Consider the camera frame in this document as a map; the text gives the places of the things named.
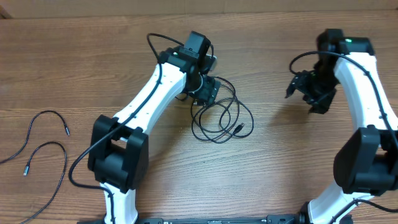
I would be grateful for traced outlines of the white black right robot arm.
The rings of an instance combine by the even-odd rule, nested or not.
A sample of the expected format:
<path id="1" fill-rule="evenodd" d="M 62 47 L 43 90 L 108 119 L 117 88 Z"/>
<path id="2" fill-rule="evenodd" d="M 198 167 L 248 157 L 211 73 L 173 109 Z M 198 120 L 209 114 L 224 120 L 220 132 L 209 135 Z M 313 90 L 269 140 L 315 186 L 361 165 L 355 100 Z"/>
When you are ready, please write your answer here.
<path id="1" fill-rule="evenodd" d="M 286 89 L 303 93 L 310 113 L 329 110 L 341 85 L 354 133 L 333 161 L 333 182 L 301 209 L 299 223 L 351 223 L 349 212 L 362 203 L 381 209 L 373 197 L 397 190 L 397 115 L 392 110 L 368 38 L 322 35 L 313 70 L 294 72 Z"/>

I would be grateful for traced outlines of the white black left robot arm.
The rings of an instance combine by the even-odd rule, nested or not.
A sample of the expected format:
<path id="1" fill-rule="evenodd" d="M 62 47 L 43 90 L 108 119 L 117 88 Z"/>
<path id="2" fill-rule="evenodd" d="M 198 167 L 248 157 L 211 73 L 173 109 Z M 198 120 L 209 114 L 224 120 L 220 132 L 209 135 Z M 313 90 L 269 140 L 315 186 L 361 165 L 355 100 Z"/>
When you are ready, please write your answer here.
<path id="1" fill-rule="evenodd" d="M 88 168 L 104 192 L 106 213 L 100 223 L 137 223 L 136 189 L 149 165 L 149 135 L 179 94 L 212 104 L 220 83 L 208 76 L 217 58 L 182 46 L 159 55 L 153 74 L 135 98 L 113 117 L 94 125 Z"/>

